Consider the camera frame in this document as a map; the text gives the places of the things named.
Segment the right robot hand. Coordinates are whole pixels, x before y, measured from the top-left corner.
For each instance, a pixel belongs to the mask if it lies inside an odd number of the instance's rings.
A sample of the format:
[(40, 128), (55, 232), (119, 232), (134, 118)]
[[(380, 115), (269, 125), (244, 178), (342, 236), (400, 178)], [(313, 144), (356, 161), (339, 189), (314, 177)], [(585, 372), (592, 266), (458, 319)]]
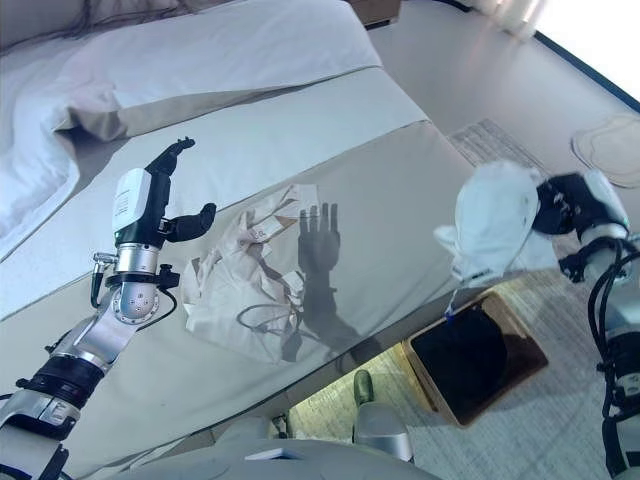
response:
[(532, 228), (547, 235), (585, 233), (609, 228), (612, 238), (627, 238), (629, 217), (606, 176), (597, 169), (584, 174), (549, 177), (536, 187), (538, 211)]

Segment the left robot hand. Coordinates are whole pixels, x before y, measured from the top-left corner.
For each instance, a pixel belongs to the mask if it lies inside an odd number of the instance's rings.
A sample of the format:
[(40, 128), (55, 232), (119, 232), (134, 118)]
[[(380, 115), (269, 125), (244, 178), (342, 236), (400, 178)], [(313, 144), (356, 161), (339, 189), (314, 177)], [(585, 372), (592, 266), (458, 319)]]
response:
[(213, 203), (205, 204), (197, 214), (165, 216), (178, 156), (194, 145), (189, 137), (180, 139), (146, 167), (131, 169), (119, 179), (112, 214), (116, 247), (141, 244), (160, 249), (165, 242), (186, 242), (209, 231), (217, 210)]

